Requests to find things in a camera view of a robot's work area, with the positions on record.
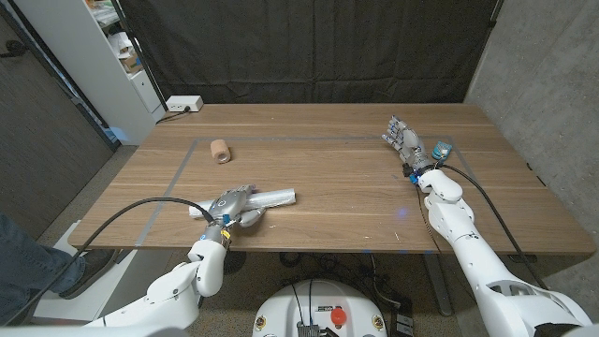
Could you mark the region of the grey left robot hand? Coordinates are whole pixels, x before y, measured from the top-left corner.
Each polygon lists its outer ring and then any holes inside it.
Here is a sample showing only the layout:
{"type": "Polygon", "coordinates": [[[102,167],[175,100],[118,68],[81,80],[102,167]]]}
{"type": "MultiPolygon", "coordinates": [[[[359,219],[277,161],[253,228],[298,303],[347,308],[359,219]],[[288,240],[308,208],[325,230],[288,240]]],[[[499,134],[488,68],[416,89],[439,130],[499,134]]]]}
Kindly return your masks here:
{"type": "Polygon", "coordinates": [[[253,185],[246,184],[225,191],[211,204],[208,213],[223,227],[251,227],[266,212],[265,208],[247,212],[244,210],[248,197],[253,194],[253,188],[253,185]]]}

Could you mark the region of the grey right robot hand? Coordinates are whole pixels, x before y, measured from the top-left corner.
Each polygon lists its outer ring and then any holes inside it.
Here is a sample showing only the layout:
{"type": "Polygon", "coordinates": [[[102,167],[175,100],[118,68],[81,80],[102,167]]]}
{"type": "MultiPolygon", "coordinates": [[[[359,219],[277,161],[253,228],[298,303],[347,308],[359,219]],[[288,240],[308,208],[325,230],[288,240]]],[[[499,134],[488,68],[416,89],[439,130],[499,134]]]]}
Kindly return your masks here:
{"type": "Polygon", "coordinates": [[[423,141],[405,121],[395,115],[389,120],[387,132],[382,135],[382,139],[399,154],[404,177],[413,176],[417,179],[432,169],[433,163],[425,151],[423,141]]]}

